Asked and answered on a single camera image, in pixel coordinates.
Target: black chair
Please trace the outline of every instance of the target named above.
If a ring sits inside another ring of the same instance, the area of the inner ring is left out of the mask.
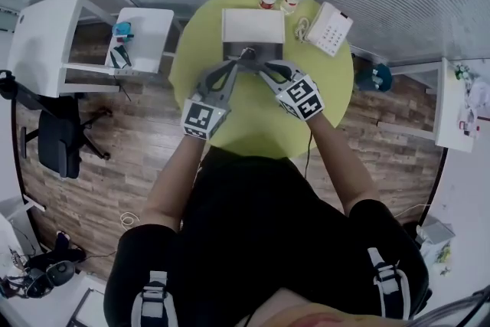
[[[110,159],[108,152],[101,152],[83,133],[102,116],[112,116],[110,110],[102,108],[92,119],[80,123],[77,98],[39,96],[15,82],[11,71],[5,70],[0,70],[0,94],[7,100],[17,100],[30,110],[41,110],[38,129],[27,133],[25,127],[21,128],[22,158],[26,158],[27,143],[38,138],[39,162],[62,178],[78,177],[80,149],[83,146],[87,146],[100,159]]]

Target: white telephone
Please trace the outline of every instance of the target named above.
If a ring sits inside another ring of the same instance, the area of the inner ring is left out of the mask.
[[[352,20],[330,3],[323,3],[306,32],[305,40],[334,57],[344,42]]]

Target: floor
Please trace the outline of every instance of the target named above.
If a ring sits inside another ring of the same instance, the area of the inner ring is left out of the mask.
[[[103,61],[107,33],[97,26],[77,29],[71,60]],[[21,159],[27,193],[47,207],[44,213],[32,213],[40,241],[52,247],[56,230],[65,230],[75,244],[97,256],[83,262],[80,268],[102,278],[108,277],[113,256],[100,256],[113,253],[117,247],[124,231],[121,213],[139,214],[159,170],[182,137],[180,111],[167,79],[171,64],[171,58],[164,59],[161,74],[149,79],[121,80],[130,101],[123,92],[91,93],[80,101],[82,119],[102,106],[114,113],[87,131],[102,150],[110,152],[109,161],[83,150],[80,177],[63,180],[39,164],[35,140],[29,142],[27,159]],[[86,78],[86,74],[76,71],[68,77],[81,83]],[[426,95],[423,85],[401,76],[394,78],[389,93],[353,91],[338,127],[376,181],[381,200],[394,214],[427,203],[442,149],[425,139],[380,131],[376,122],[431,129],[434,112],[435,97]],[[21,126],[27,126],[28,131],[37,128],[38,117],[39,113],[18,105],[18,130]],[[293,161],[303,171],[306,154]],[[321,199],[341,207],[317,149],[311,153],[308,180]],[[413,208],[399,219],[417,220],[422,210],[423,207]]]

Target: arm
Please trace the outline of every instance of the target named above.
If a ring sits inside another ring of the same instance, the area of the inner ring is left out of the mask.
[[[184,136],[150,191],[141,224],[159,224],[178,231],[204,144],[203,139]]]
[[[345,215],[364,199],[379,200],[376,186],[361,160],[351,150],[344,136],[323,116],[314,115],[306,121],[315,137],[332,184],[337,191]]]

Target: black and white marker cube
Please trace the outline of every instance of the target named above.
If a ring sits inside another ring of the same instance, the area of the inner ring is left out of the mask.
[[[206,103],[186,99],[181,126],[187,135],[209,140],[229,111]]]
[[[318,87],[309,75],[277,94],[276,100],[288,113],[301,120],[308,120],[325,108]]]

